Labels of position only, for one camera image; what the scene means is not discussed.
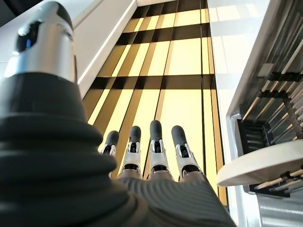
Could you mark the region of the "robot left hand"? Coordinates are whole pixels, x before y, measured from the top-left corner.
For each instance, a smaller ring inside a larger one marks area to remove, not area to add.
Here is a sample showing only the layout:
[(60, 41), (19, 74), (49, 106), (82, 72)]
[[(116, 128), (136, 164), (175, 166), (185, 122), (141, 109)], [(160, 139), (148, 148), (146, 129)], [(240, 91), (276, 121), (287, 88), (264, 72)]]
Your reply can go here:
[(200, 171), (180, 183), (109, 177), (116, 160), (87, 122), (63, 5), (41, 3), (14, 52), (0, 81), (1, 226), (234, 226)]

